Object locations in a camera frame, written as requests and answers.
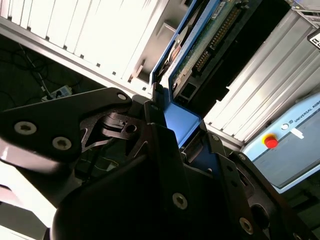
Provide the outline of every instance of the wire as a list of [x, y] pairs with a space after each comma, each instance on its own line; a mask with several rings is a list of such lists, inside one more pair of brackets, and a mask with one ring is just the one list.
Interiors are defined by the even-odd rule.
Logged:
[[[30, 64], [36, 69], [36, 65], [34, 64], [34, 62], [30, 59], [30, 57], [28, 56], [27, 52], [24, 50], [24, 48], [21, 46], [21, 44], [19, 43], [19, 46], [21, 48], [21, 50], [23, 51], [25, 57], [29, 60]], [[41, 73], [39, 71], [36, 72], [39, 76], [39, 78], [41, 79], [41, 82], [42, 82], [42, 86], [44, 87], [44, 89], [46, 90], [46, 93], [51, 96], [51, 93], [49, 92], [46, 84], [45, 84], [45, 81], [44, 81], [44, 78], [42, 77]]]
[[[108, 160], [108, 161], [112, 162], [113, 164], [115, 164], [117, 167], [119, 167], [119, 163], [117, 163], [116, 161], [113, 161], [113, 160], [108, 159], [108, 158], [105, 158], [105, 157], [103, 157], [103, 159]], [[81, 160], [81, 161], [84, 161], [84, 162], [87, 162], [87, 163], [91, 163], [91, 161], [88, 161], [88, 160], [86, 160], [86, 159], [84, 159], [84, 158], [81, 158], [80, 160]], [[108, 172], [107, 169], [100, 168], [100, 167], [98, 167], [97, 165], [94, 165], [94, 167], [95, 167], [96, 169], [99, 169], [99, 170]]]
[[7, 95], [7, 96], [9, 97], [9, 99], [11, 100], [11, 102], [13, 103], [13, 106], [14, 106], [14, 107], [17, 106], [15, 100], [13, 99], [13, 97], [12, 97], [9, 93], [7, 93], [7, 92], [5, 92], [5, 91], [0, 91], [0, 93]]
[[27, 101], [25, 101], [24, 104], [23, 104], [23, 106], [28, 105], [28, 103], [29, 103], [31, 100], [35, 100], [35, 99], [40, 100], [40, 102], [43, 101], [41, 97], [33, 96], [33, 97], [29, 98]]

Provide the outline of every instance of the label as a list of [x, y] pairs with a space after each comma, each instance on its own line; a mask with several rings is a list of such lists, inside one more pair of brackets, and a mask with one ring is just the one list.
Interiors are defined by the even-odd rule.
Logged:
[[298, 116], [296, 119], [291, 119], [289, 121], [289, 124], [293, 124], [294, 122], [297, 123], [300, 120], [304, 119], [305, 116], [309, 115], [310, 112], [312, 112], [315, 108], [318, 108], [317, 106], [320, 104], [320, 101], [317, 101], [312, 108], [306, 109], [305, 112], [303, 112], [300, 116]]
[[320, 32], [317, 35], [311, 37], [309, 41], [318, 49], [320, 49]]
[[222, 1], [220, 5], [217, 7], [217, 9], [215, 10], [215, 12], [212, 14], [211, 19], [216, 19], [225, 5], [226, 5], [226, 1]]

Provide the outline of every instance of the red button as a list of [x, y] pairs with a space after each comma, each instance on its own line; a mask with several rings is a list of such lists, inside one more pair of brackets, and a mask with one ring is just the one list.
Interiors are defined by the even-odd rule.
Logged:
[[278, 140], [274, 136], [268, 136], [264, 140], [264, 144], [268, 149], [274, 149], [276, 146], [278, 146]]

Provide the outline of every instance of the green circuit board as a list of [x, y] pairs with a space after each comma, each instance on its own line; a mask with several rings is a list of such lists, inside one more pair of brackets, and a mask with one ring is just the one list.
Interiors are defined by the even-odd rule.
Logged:
[[228, 26], [225, 27], [226, 31], [224, 34], [220, 34], [220, 39], [218, 38], [219, 32], [221, 32], [223, 28], [223, 24], [233, 23], [231, 20], [227, 21], [226, 19], [230, 16], [233, 17], [232, 10], [236, 9], [235, 5], [237, 0], [225, 0], [220, 3], [217, 7], [203, 31], [195, 41], [191, 50], [183, 60], [182, 64], [179, 66], [176, 74], [173, 77], [173, 84], [179, 85], [181, 83], [181, 79], [183, 76], [187, 75], [187, 73], [194, 67], [201, 68], [206, 60], [210, 57], [210, 53], [206, 51], [208, 47], [211, 47], [213, 50], [215, 48], [215, 44], [219, 43], [228, 30]]

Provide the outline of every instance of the blue plastic frame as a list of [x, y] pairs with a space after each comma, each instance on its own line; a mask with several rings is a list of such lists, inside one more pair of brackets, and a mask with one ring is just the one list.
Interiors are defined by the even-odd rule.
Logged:
[[[212, 14], [218, 7], [220, 1], [219, 0], [210, 0], [207, 6], [205, 7], [203, 13], [201, 14], [198, 22], [195, 24], [194, 28], [192, 29], [191, 33], [189, 34], [188, 38], [186, 39], [184, 45], [182, 46], [178, 56], [171, 64], [170, 68], [163, 76], [161, 80], [161, 84], [164, 88], [164, 96], [165, 96], [165, 108], [164, 108], [164, 116], [166, 120], [167, 127], [174, 131], [177, 143], [179, 147], [186, 142], [186, 140], [190, 137], [190, 135], [196, 130], [199, 126], [202, 119], [189, 111], [188, 109], [180, 106], [178, 103], [174, 102], [173, 93], [171, 86], [172, 79], [177, 72], [179, 66], [183, 62], [184, 58], [187, 56], [188, 52], [192, 48], [193, 44], [195, 43], [197, 37], [207, 24], [208, 20], [211, 18]], [[155, 72], [160, 67], [161, 63], [165, 61], [165, 56], [171, 50], [175, 38], [177, 35], [182, 31], [183, 25], [187, 20], [188, 16], [191, 14], [193, 8], [195, 7], [196, 0], [193, 0], [187, 13], [183, 17], [180, 25], [178, 26], [175, 34], [173, 35], [170, 43], [166, 47], [164, 53], [162, 54], [161, 58], [153, 68], [150, 74], [150, 84], [152, 85], [155, 82]]]
[[[285, 137], [292, 129], [300, 125], [311, 117], [317, 110], [320, 109], [320, 93], [312, 95], [291, 107], [286, 113], [278, 118], [273, 124], [266, 128], [261, 134], [259, 134], [254, 140], [252, 140], [244, 149], [243, 153], [248, 156], [251, 161], [254, 161], [261, 154], [263, 154], [267, 147], [263, 144], [262, 138], [267, 134], [274, 134], [278, 141]], [[288, 124], [288, 129], [283, 130], [282, 125]], [[320, 164], [304, 173], [294, 181], [290, 182], [282, 188], [274, 186], [279, 193], [284, 193], [288, 189], [292, 188], [296, 184], [300, 183], [313, 173], [320, 170]]]

